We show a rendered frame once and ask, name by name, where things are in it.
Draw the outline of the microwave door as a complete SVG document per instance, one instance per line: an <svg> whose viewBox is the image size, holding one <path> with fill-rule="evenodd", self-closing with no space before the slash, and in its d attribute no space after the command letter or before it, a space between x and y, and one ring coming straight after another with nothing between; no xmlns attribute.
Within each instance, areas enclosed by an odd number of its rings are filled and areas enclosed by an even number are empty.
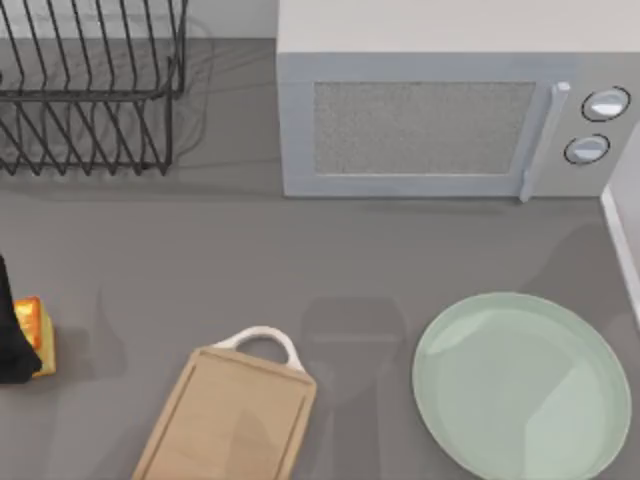
<svg viewBox="0 0 640 480"><path fill-rule="evenodd" d="M288 53L277 75L284 191L309 198L518 197L570 83L505 53Z"/></svg>

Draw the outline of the wooden cutting board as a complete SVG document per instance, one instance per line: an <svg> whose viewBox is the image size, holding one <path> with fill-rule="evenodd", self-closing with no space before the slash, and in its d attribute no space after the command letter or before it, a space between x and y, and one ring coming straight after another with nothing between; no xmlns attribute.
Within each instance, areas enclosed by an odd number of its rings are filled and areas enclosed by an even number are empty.
<svg viewBox="0 0 640 480"><path fill-rule="evenodd" d="M131 480L290 480L316 392L277 328L253 326L200 347Z"/></svg>

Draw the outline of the pale microwave oven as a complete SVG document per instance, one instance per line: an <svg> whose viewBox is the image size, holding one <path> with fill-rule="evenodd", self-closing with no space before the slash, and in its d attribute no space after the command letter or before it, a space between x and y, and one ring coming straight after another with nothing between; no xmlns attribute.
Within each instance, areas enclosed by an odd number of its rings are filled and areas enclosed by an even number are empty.
<svg viewBox="0 0 640 480"><path fill-rule="evenodd" d="M571 92L533 198L597 197L640 126L640 0L279 0L277 61L288 53L539 55L570 73ZM618 86L620 117L590 122L582 104ZM564 157L575 138L603 135L598 162Z"/></svg>

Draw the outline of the pale green plate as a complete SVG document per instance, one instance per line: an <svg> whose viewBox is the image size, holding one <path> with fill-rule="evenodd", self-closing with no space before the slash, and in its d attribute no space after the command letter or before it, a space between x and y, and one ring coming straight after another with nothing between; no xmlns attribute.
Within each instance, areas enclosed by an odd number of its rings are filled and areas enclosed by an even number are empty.
<svg viewBox="0 0 640 480"><path fill-rule="evenodd" d="M482 480L593 480L632 423L609 343L573 311L521 293L442 311L416 344L411 380L435 442Z"/></svg>

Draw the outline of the small microwave knob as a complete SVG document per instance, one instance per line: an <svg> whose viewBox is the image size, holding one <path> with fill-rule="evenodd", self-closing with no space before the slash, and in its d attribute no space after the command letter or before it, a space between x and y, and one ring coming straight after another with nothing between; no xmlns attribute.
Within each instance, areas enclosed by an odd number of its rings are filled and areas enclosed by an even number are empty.
<svg viewBox="0 0 640 480"><path fill-rule="evenodd" d="M605 157L609 149L609 139L596 134L573 139L566 146L564 157L573 165L589 165Z"/></svg>

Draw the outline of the yellow bread slice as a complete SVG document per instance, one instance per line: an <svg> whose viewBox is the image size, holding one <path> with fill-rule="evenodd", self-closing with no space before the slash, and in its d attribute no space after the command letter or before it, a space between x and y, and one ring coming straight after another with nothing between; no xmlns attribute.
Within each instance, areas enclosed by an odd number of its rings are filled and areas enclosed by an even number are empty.
<svg viewBox="0 0 640 480"><path fill-rule="evenodd" d="M56 373L55 329L50 315L37 296L14 302L14 310L22 332L36 351L42 367L32 377Z"/></svg>

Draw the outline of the large microwave knob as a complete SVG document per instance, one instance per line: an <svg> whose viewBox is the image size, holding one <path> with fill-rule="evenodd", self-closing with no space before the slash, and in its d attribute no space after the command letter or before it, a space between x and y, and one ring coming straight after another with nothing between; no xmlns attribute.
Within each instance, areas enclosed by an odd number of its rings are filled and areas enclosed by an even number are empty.
<svg viewBox="0 0 640 480"><path fill-rule="evenodd" d="M591 93L583 102L581 110L590 122L608 122L620 117L631 104L630 93L618 86Z"/></svg>

